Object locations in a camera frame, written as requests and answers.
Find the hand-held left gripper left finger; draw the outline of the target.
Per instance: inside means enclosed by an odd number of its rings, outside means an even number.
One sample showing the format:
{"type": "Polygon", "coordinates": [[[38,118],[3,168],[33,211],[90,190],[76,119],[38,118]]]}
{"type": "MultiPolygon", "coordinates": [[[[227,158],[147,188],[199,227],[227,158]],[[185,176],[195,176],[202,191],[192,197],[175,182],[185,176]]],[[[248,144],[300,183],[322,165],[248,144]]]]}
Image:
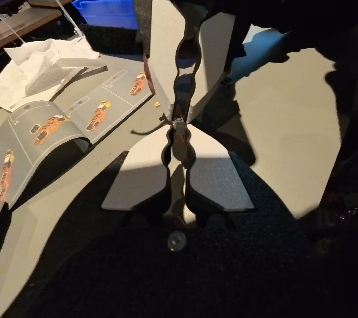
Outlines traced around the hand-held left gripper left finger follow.
{"type": "Polygon", "coordinates": [[[165,124],[128,152],[101,208],[125,214],[163,217],[172,200],[172,126],[165,124]]]}

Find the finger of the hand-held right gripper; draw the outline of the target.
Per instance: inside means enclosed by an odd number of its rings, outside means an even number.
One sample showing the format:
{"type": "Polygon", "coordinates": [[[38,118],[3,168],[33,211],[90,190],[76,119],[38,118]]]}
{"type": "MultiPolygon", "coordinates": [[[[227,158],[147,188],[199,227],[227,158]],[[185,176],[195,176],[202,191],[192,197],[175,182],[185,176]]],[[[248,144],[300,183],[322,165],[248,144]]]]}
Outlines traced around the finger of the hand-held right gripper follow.
{"type": "Polygon", "coordinates": [[[167,119],[172,119],[179,75],[178,48],[186,36],[186,20],[169,0],[152,0],[148,66],[155,93],[167,119]]]}
{"type": "Polygon", "coordinates": [[[198,34],[200,63],[195,69],[195,89],[190,100],[187,123],[206,106],[223,77],[235,16],[223,12],[202,22],[198,34]]]}

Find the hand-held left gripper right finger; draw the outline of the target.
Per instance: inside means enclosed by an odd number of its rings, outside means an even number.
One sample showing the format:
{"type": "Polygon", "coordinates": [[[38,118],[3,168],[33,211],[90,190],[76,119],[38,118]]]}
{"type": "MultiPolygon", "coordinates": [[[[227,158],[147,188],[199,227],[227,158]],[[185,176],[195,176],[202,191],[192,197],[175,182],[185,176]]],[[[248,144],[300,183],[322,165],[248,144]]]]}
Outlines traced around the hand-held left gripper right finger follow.
{"type": "Polygon", "coordinates": [[[229,152],[213,137],[187,125],[189,164],[186,205],[196,216],[252,212],[255,207],[229,152]]]}

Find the beige desk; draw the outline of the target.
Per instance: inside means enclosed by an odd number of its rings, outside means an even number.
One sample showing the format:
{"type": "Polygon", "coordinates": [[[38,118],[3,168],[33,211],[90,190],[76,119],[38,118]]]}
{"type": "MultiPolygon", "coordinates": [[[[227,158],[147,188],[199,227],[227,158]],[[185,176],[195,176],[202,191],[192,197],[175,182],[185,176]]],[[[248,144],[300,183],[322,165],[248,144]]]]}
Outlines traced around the beige desk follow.
{"type": "MultiPolygon", "coordinates": [[[[292,49],[288,34],[252,26],[247,56],[234,61],[232,99],[239,114],[219,116],[218,133],[248,144],[250,164],[296,218],[318,207],[341,146],[336,97],[327,83],[333,62],[308,44],[292,49]]],[[[24,287],[65,209],[123,151],[131,133],[159,124],[152,97],[79,163],[15,209],[1,249],[1,317],[24,287]]]]}

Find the black foam pad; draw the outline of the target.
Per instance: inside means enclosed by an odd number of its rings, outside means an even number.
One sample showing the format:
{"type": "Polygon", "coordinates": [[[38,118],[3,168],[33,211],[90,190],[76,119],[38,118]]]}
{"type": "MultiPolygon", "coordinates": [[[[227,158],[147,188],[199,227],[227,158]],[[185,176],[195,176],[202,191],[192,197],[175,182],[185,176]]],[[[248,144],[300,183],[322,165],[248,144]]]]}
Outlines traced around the black foam pad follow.
{"type": "Polygon", "coordinates": [[[80,24],[92,50],[106,55],[143,55],[136,29],[80,24]]]}

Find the grey building instruction booklet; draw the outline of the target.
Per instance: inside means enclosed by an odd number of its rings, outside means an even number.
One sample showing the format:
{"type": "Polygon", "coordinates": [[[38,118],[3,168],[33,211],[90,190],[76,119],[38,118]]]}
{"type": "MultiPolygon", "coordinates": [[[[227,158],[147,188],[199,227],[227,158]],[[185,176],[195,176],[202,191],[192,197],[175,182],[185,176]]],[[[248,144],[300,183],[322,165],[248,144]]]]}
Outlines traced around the grey building instruction booklet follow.
{"type": "Polygon", "coordinates": [[[121,69],[72,104],[34,101],[1,124],[0,200],[28,200],[83,158],[140,108],[151,92],[144,72],[121,69]]]}

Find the blue plastic bin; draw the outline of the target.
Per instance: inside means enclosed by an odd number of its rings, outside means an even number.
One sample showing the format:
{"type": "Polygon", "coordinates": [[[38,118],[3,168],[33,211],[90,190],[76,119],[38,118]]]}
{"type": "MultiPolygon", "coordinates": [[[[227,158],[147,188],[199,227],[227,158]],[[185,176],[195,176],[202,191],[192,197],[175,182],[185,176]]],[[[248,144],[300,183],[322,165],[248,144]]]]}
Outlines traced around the blue plastic bin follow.
{"type": "Polygon", "coordinates": [[[138,29],[134,0],[74,0],[88,25],[138,29]]]}

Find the white diagonal bar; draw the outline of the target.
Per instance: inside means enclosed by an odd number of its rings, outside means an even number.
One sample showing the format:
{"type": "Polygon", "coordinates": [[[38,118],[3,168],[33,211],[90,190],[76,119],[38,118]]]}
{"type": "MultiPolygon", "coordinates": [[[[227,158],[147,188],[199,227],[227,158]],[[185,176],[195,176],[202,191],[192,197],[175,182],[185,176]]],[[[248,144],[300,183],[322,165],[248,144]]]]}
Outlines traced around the white diagonal bar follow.
{"type": "Polygon", "coordinates": [[[23,19],[21,16],[11,16],[7,17],[1,15],[0,17],[0,39],[4,40],[11,35],[15,35],[22,43],[25,41],[21,38],[20,34],[18,33],[20,29],[25,28],[26,20],[23,19]]]}
{"type": "Polygon", "coordinates": [[[67,20],[73,25],[75,35],[77,35],[77,37],[79,38],[84,38],[82,31],[79,29],[73,18],[69,15],[65,7],[61,4],[60,0],[55,0],[55,2],[60,8],[60,10],[63,12],[64,16],[67,18],[67,20]]]}

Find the white crumpled paper bag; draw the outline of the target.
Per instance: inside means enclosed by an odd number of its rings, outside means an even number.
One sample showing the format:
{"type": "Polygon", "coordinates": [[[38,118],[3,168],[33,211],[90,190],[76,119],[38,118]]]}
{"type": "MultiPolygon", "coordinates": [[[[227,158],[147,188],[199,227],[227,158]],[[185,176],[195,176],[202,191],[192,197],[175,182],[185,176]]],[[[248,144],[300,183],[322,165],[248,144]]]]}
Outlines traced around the white crumpled paper bag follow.
{"type": "Polygon", "coordinates": [[[86,38],[47,39],[24,43],[17,48],[6,48],[5,51],[11,61],[0,75],[0,106],[10,112],[30,102],[50,101],[60,91],[54,93],[54,90],[48,90],[25,97],[25,86],[49,62],[61,57],[101,59],[100,54],[92,50],[86,38]]]}

